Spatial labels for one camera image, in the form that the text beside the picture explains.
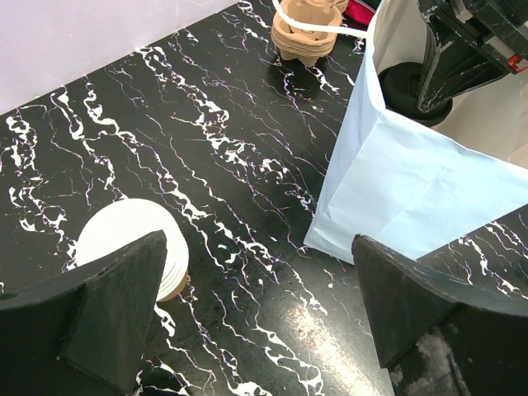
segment table surface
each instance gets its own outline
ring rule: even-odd
[[[138,394],[392,394],[354,267],[303,245],[361,42],[305,68],[277,58],[271,18],[271,2],[239,2],[0,120],[3,292],[74,268],[83,225],[115,200],[180,225],[189,282],[155,309]],[[500,227],[474,242],[520,252]],[[482,259],[457,254],[432,265],[474,279]]]

